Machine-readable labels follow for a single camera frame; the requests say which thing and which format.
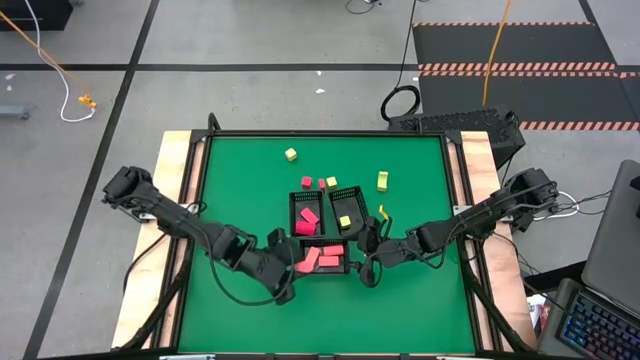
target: laptop keyboard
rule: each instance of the laptop keyboard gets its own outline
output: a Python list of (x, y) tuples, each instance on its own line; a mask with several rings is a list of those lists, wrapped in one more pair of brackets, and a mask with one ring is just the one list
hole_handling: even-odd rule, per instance
[(623, 312), (605, 307), (576, 293), (558, 338), (574, 350), (597, 359), (640, 360), (638, 322)]

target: green mat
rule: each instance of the green mat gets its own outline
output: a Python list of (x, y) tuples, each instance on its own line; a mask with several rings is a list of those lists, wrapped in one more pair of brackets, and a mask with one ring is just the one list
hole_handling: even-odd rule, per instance
[[(293, 147), (298, 159), (288, 162)], [(302, 176), (336, 176), (341, 188), (360, 185), (370, 214), (380, 204), (394, 218), (391, 235), (451, 216), (438, 138), (230, 138), (213, 140), (202, 200), (202, 219), (238, 226), (260, 238), (289, 229), (289, 192)], [(389, 189), (376, 191), (378, 171)], [(337, 234), (325, 196), (327, 235)], [(351, 259), (362, 252), (351, 244)], [(218, 266), (226, 287), (245, 301), (269, 293), (244, 274)], [(375, 289), (355, 272), (313, 276), (294, 283), (296, 298), (284, 306), (245, 307), (216, 287), (208, 259), (196, 250), (179, 351), (267, 353), (472, 353), (474, 344), (455, 245), (445, 265), (420, 263), (385, 269)]]

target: concrete floor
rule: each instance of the concrete floor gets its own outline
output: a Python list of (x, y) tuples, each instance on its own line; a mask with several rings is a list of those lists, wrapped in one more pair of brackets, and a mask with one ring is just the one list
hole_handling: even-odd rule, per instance
[[(497, 21), (505, 0), (430, 0), (415, 21)], [(43, 35), (61, 63), (126, 64), (150, 0), (85, 0), (64, 32)], [(144, 64), (397, 64), (411, 2), (388, 1), (353, 16), (338, 0), (160, 0), (142, 53)], [(620, 64), (640, 65), (635, 0), (590, 1)], [(518, 0), (512, 21), (584, 21), (577, 0)], [(0, 33), (0, 63), (40, 63), (13, 33)], [(408, 62), (415, 63), (410, 45)], [(58, 119), (64, 89), (54, 72), (0, 71), (0, 102), (37, 105), (26, 122), (0, 121), (0, 356), (22, 358), (53, 269), (87, 181), (123, 78), (122, 72), (76, 72), (100, 101), (93, 120)], [(407, 73), (403, 83), (413, 82)], [(138, 226), (100, 203), (99, 189), (122, 165), (153, 169), (165, 130), (202, 128), (214, 111), (224, 128), (383, 129), (379, 104), (395, 71), (137, 72), (80, 234), (40, 356), (108, 351)], [(407, 107), (399, 98), (391, 112)], [(84, 111), (71, 102), (68, 115)], [(619, 162), (640, 159), (638, 132), (524, 133), (528, 145), (510, 173), (543, 168), (576, 198), (611, 187)], [(587, 209), (598, 210), (603, 203)], [(597, 216), (535, 224), (516, 236), (540, 270), (584, 259)]]

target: white cable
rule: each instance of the white cable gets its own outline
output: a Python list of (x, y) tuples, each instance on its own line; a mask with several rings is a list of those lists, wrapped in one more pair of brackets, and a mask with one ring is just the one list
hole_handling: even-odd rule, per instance
[(24, 2), (25, 4), (27, 4), (27, 8), (29, 8), (31, 17), (33, 18), (33, 21), (36, 24), (36, 44), (38, 45), (38, 56), (40, 56), (40, 59), (42, 59), (42, 61), (44, 61), (45, 64), (51, 66), (58, 72), (58, 75), (60, 75), (60, 79), (62, 79), (62, 82), (64, 83), (66, 94), (64, 96), (64, 103), (62, 103), (62, 108), (60, 109), (60, 118), (63, 121), (70, 122), (70, 123), (91, 119), (93, 117), (93, 114), (95, 114), (96, 112), (95, 108), (91, 108), (91, 113), (89, 115), (79, 119), (67, 119), (64, 117), (64, 109), (67, 107), (67, 102), (69, 102), (69, 84), (67, 84), (67, 79), (64, 78), (64, 74), (62, 73), (62, 71), (60, 71), (60, 69), (58, 69), (55, 65), (47, 61), (44, 58), (44, 56), (42, 56), (42, 52), (40, 51), (40, 25), (38, 24), (38, 18), (36, 17), (36, 14), (33, 12), (33, 9), (31, 8), (31, 4), (29, 3), (29, 0), (24, 0)]
[(569, 200), (571, 200), (571, 202), (573, 203), (573, 205), (571, 205), (571, 207), (573, 208), (573, 211), (568, 213), (568, 214), (556, 214), (556, 215), (543, 216), (543, 217), (539, 217), (539, 218), (533, 218), (533, 221), (542, 221), (542, 220), (546, 220), (546, 219), (560, 219), (560, 218), (564, 218), (564, 217), (573, 216), (573, 215), (577, 214), (578, 212), (580, 212), (580, 205), (578, 205), (578, 202), (576, 201), (576, 199), (573, 198), (573, 196), (567, 194), (564, 191), (558, 191), (558, 193), (568, 197)]

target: black basket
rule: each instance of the black basket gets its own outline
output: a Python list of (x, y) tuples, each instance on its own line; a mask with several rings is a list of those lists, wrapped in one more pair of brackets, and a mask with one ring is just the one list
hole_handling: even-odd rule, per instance
[[(340, 236), (355, 240), (360, 230), (364, 228), (365, 219), (369, 216), (367, 204), (364, 202), (364, 195), (360, 186), (337, 190), (329, 193), (333, 216), (336, 219)], [(349, 216), (351, 226), (348, 229), (340, 228), (340, 218)]]
[(342, 245), (344, 247), (344, 254), (338, 255), (340, 259), (340, 265), (335, 267), (320, 267), (316, 266), (316, 268), (310, 272), (309, 274), (348, 274), (351, 266), (349, 265), (349, 242), (346, 240), (339, 239), (300, 239), (300, 249), (302, 250), (302, 254), (304, 257), (307, 256), (309, 252), (309, 248), (315, 246), (317, 248), (322, 248), (324, 246), (331, 245)]
[(289, 193), (289, 223), (291, 235), (298, 236), (296, 234), (296, 222), (304, 221), (304, 218), (300, 216), (300, 212), (304, 210), (304, 208), (309, 208), (319, 219), (318, 224), (316, 224), (315, 235), (324, 235), (324, 206), (322, 203), (322, 192), (320, 191)]

